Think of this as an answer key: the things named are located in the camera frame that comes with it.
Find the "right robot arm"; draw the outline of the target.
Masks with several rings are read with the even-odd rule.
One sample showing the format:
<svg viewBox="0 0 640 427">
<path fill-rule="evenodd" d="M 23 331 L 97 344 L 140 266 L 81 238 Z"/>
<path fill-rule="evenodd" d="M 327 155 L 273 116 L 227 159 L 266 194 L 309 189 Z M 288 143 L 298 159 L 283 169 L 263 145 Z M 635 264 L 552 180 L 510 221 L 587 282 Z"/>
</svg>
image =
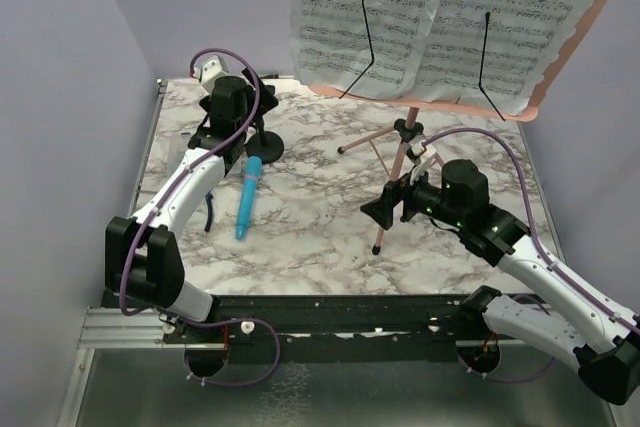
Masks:
<svg viewBox="0 0 640 427">
<path fill-rule="evenodd" d="M 639 386 L 639 316 L 597 290 L 534 237 L 510 212 L 492 204 L 488 179 L 470 160 L 444 164 L 441 185 L 423 168 L 387 182 L 361 212 L 382 229 L 423 214 L 454 228 L 467 251 L 511 275 L 545 300 L 552 317 L 482 287 L 459 314 L 461 330 L 481 338 L 487 332 L 519 339 L 561 361 L 610 404 L 625 404 Z"/>
</svg>

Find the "black microphone desk stand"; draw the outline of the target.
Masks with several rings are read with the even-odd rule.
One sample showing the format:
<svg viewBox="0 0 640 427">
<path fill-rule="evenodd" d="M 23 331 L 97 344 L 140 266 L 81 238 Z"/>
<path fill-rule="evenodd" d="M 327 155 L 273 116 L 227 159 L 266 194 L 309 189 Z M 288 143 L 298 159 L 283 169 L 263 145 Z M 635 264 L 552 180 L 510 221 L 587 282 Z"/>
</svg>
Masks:
<svg viewBox="0 0 640 427">
<path fill-rule="evenodd" d="M 256 133 L 246 142 L 248 157 L 258 157 L 264 165 L 278 161 L 284 153 L 284 142 L 275 132 L 267 131 L 262 117 L 253 124 Z"/>
</svg>

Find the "blue toy recorder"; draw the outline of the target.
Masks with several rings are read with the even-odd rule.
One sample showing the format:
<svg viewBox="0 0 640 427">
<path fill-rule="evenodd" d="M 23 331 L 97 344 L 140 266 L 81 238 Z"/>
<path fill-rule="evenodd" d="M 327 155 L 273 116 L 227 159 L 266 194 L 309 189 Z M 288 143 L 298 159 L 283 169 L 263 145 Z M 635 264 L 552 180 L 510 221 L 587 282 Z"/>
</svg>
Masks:
<svg viewBox="0 0 640 427">
<path fill-rule="evenodd" d="M 240 198 L 237 218 L 235 238 L 245 240 L 251 223 L 254 200 L 258 182 L 262 175 L 263 162 L 258 156 L 250 156 L 247 160 L 244 171 L 244 183 Z"/>
</svg>

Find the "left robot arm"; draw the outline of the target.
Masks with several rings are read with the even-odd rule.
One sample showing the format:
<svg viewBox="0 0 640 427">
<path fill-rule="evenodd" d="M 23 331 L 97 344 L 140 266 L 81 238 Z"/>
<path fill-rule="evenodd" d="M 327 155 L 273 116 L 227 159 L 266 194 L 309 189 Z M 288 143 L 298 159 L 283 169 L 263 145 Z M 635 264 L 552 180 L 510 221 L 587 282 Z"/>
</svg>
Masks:
<svg viewBox="0 0 640 427">
<path fill-rule="evenodd" d="M 220 332 L 211 294 L 187 281 L 178 240 L 187 221 L 245 151 L 255 117 L 277 106 L 275 90 L 250 68 L 241 76 L 219 71 L 203 79 L 205 118 L 169 180 L 129 218 L 115 217 L 105 232 L 105 286 L 120 302 L 136 300 L 186 318 L 186 329 L 206 342 Z"/>
</svg>

